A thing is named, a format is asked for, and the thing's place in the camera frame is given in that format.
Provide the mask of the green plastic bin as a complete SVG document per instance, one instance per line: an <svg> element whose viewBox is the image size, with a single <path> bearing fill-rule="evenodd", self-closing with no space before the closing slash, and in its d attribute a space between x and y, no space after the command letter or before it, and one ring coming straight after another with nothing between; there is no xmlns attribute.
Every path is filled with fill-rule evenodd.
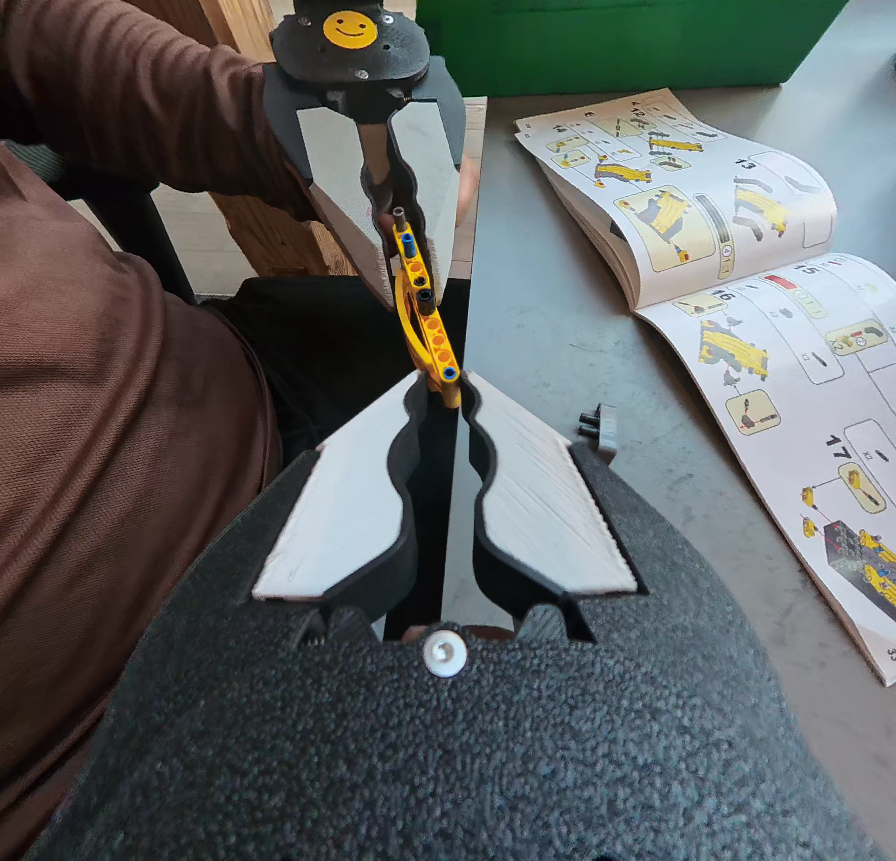
<svg viewBox="0 0 896 861"><path fill-rule="evenodd" d="M417 0L468 96L784 83L850 0Z"/></svg>

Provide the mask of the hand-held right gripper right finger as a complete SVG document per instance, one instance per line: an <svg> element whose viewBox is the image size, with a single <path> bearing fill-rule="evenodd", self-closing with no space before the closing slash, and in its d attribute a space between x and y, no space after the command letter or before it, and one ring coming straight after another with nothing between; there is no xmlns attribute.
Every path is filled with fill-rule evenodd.
<svg viewBox="0 0 896 861"><path fill-rule="evenodd" d="M552 604L569 630L580 631L580 599L636 593L571 443L472 371L462 375L462 412L482 481L473 567L487 598L519 621Z"/></svg>

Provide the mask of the person's left forearm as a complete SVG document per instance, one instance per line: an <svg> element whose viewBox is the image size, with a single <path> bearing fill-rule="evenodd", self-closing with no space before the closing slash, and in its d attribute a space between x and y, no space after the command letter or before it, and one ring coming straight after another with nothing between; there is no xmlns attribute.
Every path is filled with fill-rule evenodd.
<svg viewBox="0 0 896 861"><path fill-rule="evenodd" d="M263 109L263 67L120 0L1 0L2 139L316 218Z"/></svg>

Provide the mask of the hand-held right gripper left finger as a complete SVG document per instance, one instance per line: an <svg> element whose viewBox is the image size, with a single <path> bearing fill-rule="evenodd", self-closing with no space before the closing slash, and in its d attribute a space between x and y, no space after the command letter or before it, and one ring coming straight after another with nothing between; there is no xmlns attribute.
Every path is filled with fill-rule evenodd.
<svg viewBox="0 0 896 861"><path fill-rule="evenodd" d="M319 444L252 598L355 606L375 622L408 596L418 549L407 483L427 399L415 371Z"/></svg>

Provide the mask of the wooden post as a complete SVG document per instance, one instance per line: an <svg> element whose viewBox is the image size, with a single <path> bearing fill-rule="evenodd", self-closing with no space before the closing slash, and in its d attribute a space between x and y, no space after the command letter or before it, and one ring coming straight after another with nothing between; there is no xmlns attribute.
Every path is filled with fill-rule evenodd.
<svg viewBox="0 0 896 861"><path fill-rule="evenodd" d="M273 61L268 0L123 0L209 47L224 44L252 61ZM354 275L325 226L297 222L247 196L211 194L233 240L260 276Z"/></svg>

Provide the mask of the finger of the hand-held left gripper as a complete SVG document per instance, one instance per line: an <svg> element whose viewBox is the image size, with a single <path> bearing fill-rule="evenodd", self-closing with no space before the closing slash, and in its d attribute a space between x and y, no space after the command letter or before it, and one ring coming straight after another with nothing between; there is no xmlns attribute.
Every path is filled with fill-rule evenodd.
<svg viewBox="0 0 896 861"><path fill-rule="evenodd" d="M388 122L399 174L410 178L406 219L440 302L450 273L460 171L435 102L410 102Z"/></svg>
<svg viewBox="0 0 896 861"><path fill-rule="evenodd" d="M317 212L366 286L393 310L392 272L375 204L364 184L366 168L357 125L326 107L298 110L297 122Z"/></svg>

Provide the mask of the black office chair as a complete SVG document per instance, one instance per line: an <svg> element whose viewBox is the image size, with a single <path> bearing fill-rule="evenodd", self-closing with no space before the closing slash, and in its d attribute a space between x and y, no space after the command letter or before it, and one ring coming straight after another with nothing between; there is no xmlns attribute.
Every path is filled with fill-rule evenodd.
<svg viewBox="0 0 896 861"><path fill-rule="evenodd" d="M83 200L119 248L146 260L163 289L195 305L196 296L151 197L158 183L130 181L77 164L44 145L11 139L5 147L58 195Z"/></svg>

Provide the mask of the open instruction booklet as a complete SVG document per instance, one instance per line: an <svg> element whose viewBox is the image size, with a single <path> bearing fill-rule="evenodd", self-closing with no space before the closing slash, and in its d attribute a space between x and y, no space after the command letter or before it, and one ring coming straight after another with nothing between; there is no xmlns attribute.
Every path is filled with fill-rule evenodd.
<svg viewBox="0 0 896 861"><path fill-rule="evenodd" d="M811 166L666 88L515 126L893 686L894 280L830 252L837 209Z"/></svg>

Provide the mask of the grey desk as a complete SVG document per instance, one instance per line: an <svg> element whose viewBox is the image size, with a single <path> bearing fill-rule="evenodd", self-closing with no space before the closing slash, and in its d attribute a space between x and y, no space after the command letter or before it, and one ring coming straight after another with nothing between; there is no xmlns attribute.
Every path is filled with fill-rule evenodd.
<svg viewBox="0 0 896 861"><path fill-rule="evenodd" d="M788 151L829 183L835 251L894 274L895 0L852 0L776 88L677 92L716 128ZM715 567L812 752L894 858L894 688L881 685L767 514L669 345L514 138L518 118L589 96L491 99L465 365L566 437L617 407L617 472Z"/></svg>

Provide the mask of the grey angled brick with pins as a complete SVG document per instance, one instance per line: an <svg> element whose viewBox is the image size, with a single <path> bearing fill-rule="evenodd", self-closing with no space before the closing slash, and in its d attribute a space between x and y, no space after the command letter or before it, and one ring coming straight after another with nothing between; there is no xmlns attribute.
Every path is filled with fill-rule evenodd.
<svg viewBox="0 0 896 861"><path fill-rule="evenodd" d="M577 433L601 461L613 463L619 449L617 410L613 405L600 403L593 411L582 412Z"/></svg>

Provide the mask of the yellow brick assembly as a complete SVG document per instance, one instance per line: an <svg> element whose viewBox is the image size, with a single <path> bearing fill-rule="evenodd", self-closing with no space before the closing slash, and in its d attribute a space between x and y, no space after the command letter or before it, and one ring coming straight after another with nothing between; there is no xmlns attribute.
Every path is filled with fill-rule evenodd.
<svg viewBox="0 0 896 861"><path fill-rule="evenodd" d="M402 207L392 211L393 237L399 253L395 274L395 306L410 356L427 375L429 391L438 393L446 408L461 405L461 369L444 329L420 245Z"/></svg>

